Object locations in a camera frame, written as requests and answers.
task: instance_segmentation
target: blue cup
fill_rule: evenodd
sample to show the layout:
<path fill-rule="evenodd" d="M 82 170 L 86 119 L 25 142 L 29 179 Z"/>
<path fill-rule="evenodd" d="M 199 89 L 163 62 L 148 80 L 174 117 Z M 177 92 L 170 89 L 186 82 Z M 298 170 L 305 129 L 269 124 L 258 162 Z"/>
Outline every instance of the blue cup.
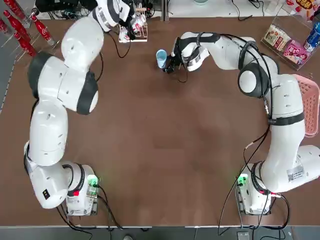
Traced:
<path fill-rule="evenodd" d="M 167 52 L 163 49 L 160 49 L 156 52 L 155 57 L 158 67 L 163 69 L 166 66 Z"/>

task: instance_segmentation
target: qr code label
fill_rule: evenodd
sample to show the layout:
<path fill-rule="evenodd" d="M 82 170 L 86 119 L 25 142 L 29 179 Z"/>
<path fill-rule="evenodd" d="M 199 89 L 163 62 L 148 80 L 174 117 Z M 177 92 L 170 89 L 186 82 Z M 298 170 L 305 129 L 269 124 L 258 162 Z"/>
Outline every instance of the qr code label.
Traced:
<path fill-rule="evenodd" d="M 293 174 L 288 174 L 288 179 L 289 179 L 289 182 L 295 180 L 294 175 Z"/>
<path fill-rule="evenodd" d="M 286 173 L 288 175 L 289 182 L 302 178 L 305 175 L 304 167 L 302 165 L 289 169 L 286 171 Z"/>

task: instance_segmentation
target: brown table surface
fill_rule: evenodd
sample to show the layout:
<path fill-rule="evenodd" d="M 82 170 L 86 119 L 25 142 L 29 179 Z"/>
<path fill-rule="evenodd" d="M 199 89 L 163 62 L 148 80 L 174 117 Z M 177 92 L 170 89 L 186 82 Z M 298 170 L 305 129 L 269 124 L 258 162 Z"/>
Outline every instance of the brown table surface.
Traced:
<path fill-rule="evenodd" d="M 104 71 L 99 100 L 87 116 L 68 111 L 69 131 L 65 160 L 88 164 L 101 177 L 102 186 L 118 222 L 123 226 L 216 226 L 226 195 L 244 165 L 244 147 L 266 129 L 261 100 L 241 94 L 238 70 L 223 71 L 211 58 L 188 74 L 181 84 L 176 76 L 157 68 L 155 53 L 170 52 L 184 32 L 232 33 L 257 40 L 262 52 L 275 57 L 260 43 L 272 18 L 158 18 L 149 21 L 148 42 L 132 43 L 126 58 L 117 57 L 114 43 L 105 36 Z M 71 21 L 46 21 L 61 39 Z M 128 45 L 119 44 L 123 54 Z M 320 84 L 319 54 L 300 74 Z M 0 116 L 0 226 L 64 225 L 56 209 L 42 209 L 23 167 L 23 147 L 29 138 L 34 103 L 27 80 L 25 57 L 14 67 Z M 294 71 L 280 63 L 281 73 Z M 100 58 L 91 69 L 99 75 Z M 184 80 L 186 73 L 180 70 Z M 253 162 L 263 160 L 268 138 Z M 320 134 L 302 144 L 320 146 Z M 313 181 L 285 193 L 291 206 L 290 225 L 320 225 L 318 188 Z M 82 225 L 107 225 L 100 204 L 98 216 L 74 219 Z M 282 225 L 286 207 L 276 202 L 264 225 Z M 257 224 L 257 216 L 245 224 Z M 232 192 L 222 225 L 239 225 Z"/>

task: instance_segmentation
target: pink basket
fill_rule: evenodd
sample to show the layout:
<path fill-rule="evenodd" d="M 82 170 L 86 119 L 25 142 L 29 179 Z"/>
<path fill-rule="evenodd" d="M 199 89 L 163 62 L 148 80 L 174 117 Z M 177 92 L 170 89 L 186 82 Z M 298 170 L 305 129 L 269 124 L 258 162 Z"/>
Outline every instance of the pink basket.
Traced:
<path fill-rule="evenodd" d="M 293 74 L 298 80 L 304 111 L 305 136 L 313 138 L 318 133 L 320 89 L 318 85 L 304 76 Z"/>

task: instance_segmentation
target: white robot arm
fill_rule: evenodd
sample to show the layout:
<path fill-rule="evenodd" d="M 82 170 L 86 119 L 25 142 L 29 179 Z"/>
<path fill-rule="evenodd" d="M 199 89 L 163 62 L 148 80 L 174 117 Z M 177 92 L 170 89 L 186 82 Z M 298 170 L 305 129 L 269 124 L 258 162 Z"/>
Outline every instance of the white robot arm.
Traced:
<path fill-rule="evenodd" d="M 164 71 L 171 73 L 180 64 L 188 71 L 196 70 L 209 55 L 223 70 L 240 70 L 238 87 L 243 94 L 254 98 L 265 95 L 271 124 L 269 152 L 264 161 L 248 165 L 251 172 L 248 168 L 243 170 L 246 181 L 240 187 L 246 213 L 260 215 L 263 210 L 268 212 L 275 193 L 297 188 L 320 176 L 320 149 L 300 146 L 305 136 L 305 119 L 298 81 L 293 75 L 279 74 L 275 61 L 259 53 L 253 38 L 186 32 L 175 40 Z"/>
<path fill-rule="evenodd" d="M 37 99 L 31 115 L 29 142 L 24 147 L 24 166 L 35 196 L 45 209 L 65 199 L 68 212 L 89 215 L 93 199 L 88 165 L 60 162 L 68 135 L 70 109 L 87 115 L 98 102 L 98 85 L 90 65 L 104 44 L 104 32 L 126 21 L 130 7 L 122 0 L 97 0 L 98 6 L 77 20 L 61 42 L 64 60 L 40 52 L 28 69 L 29 85 Z"/>

